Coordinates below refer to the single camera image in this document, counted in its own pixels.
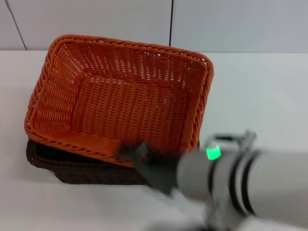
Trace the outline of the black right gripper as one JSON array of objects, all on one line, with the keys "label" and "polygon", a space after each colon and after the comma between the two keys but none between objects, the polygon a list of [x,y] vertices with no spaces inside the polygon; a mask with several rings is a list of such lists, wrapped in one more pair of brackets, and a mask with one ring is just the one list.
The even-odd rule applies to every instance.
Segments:
[{"label": "black right gripper", "polygon": [[117,158],[131,162],[150,186],[164,195],[170,195],[177,184],[177,167],[181,154],[161,154],[150,149],[144,141],[125,144],[117,152]]}]

